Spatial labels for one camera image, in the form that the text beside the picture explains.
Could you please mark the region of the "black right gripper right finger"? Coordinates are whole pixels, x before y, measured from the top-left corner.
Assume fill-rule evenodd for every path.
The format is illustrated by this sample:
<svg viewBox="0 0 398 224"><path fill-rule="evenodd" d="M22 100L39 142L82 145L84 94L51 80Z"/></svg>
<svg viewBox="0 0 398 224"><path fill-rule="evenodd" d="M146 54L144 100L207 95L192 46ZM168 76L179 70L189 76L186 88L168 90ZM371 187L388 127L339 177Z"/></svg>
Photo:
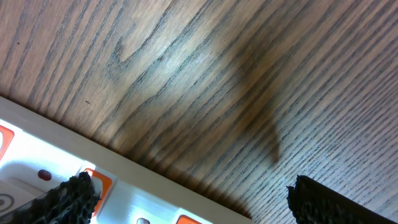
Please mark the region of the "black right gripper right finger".
<svg viewBox="0 0 398 224"><path fill-rule="evenodd" d="M305 175L287 189L287 203L298 224L394 224Z"/></svg>

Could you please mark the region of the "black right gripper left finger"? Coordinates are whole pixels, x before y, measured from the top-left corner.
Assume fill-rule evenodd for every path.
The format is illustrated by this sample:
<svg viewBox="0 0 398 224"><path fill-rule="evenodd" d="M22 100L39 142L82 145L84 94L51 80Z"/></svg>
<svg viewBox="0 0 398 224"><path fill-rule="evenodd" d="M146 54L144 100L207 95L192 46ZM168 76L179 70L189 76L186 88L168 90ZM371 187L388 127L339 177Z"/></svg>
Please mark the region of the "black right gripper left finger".
<svg viewBox="0 0 398 224"><path fill-rule="evenodd" d="M1 224L89 224L101 200L87 172L1 216Z"/></svg>

